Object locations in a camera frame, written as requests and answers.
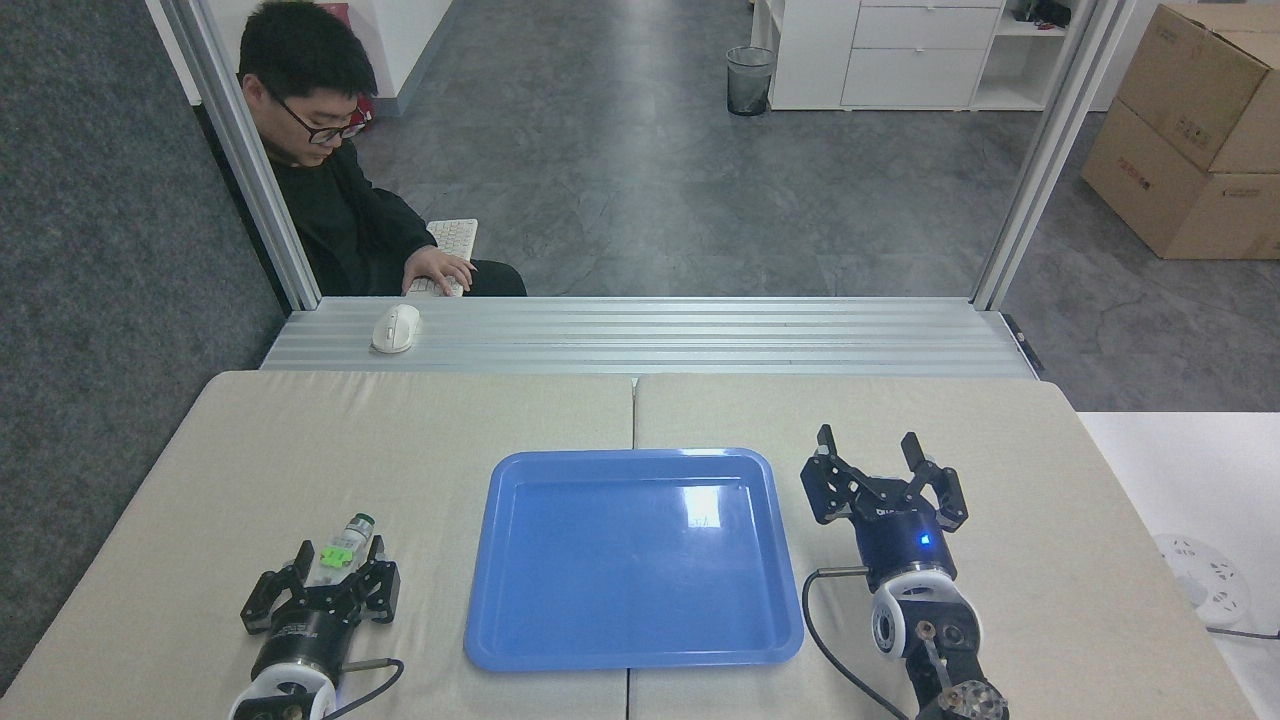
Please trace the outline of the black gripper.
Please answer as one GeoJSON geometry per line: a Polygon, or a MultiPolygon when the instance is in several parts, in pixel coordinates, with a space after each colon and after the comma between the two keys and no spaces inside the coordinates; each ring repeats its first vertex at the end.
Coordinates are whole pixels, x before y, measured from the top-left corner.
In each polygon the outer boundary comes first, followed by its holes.
{"type": "Polygon", "coordinates": [[[869,591],[878,591],[893,577],[925,569],[957,577],[943,537],[943,532],[956,532],[969,518],[957,471],[929,460],[914,432],[908,432],[900,445],[911,471],[906,484],[897,478],[869,477],[844,461],[828,424],[817,432],[815,452],[801,470],[815,521],[855,521],[869,591]]]}
{"type": "Polygon", "coordinates": [[[335,580],[323,591],[325,609],[315,609],[317,587],[308,585],[314,560],[314,543],[305,539],[294,559],[279,570],[265,571],[244,601],[239,618],[246,632],[268,632],[252,679],[276,665],[297,665],[321,673],[338,687],[349,648],[349,624],[361,618],[394,621],[401,575],[387,557],[383,536],[372,536],[362,565],[356,568],[351,559],[335,569],[335,580]]]}

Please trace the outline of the person's hand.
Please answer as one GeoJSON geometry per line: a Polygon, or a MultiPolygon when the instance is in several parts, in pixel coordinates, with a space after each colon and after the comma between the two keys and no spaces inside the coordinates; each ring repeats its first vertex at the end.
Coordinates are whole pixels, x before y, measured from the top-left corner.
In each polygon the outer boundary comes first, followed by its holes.
{"type": "Polygon", "coordinates": [[[444,252],[436,246],[422,246],[404,261],[402,292],[408,293],[416,279],[426,277],[443,291],[452,290],[451,282],[456,282],[461,288],[456,295],[461,296],[472,288],[475,272],[475,265],[467,259],[444,252]]]}

